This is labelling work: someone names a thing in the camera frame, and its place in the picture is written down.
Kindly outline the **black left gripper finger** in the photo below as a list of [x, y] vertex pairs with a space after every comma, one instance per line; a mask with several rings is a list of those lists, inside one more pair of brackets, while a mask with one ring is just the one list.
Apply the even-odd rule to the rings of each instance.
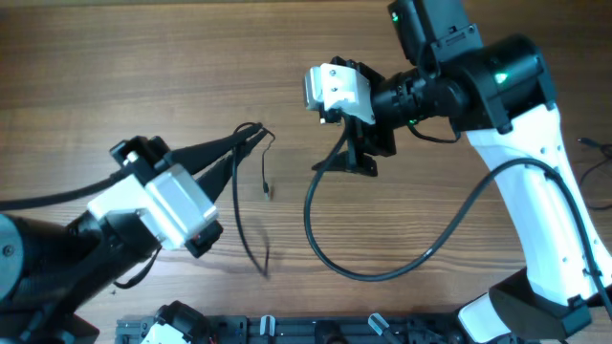
[[230, 136], [170, 151], [164, 155], [164, 161], [170, 166], [180, 164], [193, 175], [219, 160], [239, 144], [245, 143], [257, 134], [263, 125], [255, 123]]
[[268, 135], [268, 129], [258, 129], [250, 137], [231, 144], [229, 154], [197, 179], [197, 183], [214, 203], [222, 194], [226, 185], [233, 179], [240, 162]]

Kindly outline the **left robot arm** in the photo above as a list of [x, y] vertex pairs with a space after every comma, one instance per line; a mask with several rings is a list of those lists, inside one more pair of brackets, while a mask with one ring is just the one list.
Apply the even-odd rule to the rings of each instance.
[[216, 200], [251, 150], [260, 123], [230, 136], [171, 149], [158, 137], [122, 140], [118, 170], [77, 190], [1, 204], [1, 339], [92, 343], [96, 327], [77, 315], [109, 286], [130, 289], [162, 250], [194, 257], [220, 238]]

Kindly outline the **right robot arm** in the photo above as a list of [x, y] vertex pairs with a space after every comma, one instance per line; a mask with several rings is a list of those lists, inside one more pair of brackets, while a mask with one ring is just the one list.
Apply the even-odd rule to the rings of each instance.
[[384, 77], [335, 57], [304, 77], [307, 109], [324, 124], [344, 126], [329, 156], [314, 166], [316, 178], [331, 171], [374, 177], [376, 158], [396, 152], [397, 129], [447, 118], [489, 172], [430, 249], [377, 280], [397, 278], [432, 257], [495, 184], [526, 265], [457, 310], [444, 339], [565, 342], [590, 324], [591, 308], [610, 307], [611, 256], [566, 156], [557, 94], [540, 49], [522, 34], [485, 45], [459, 1], [395, 1], [388, 13], [409, 71]]

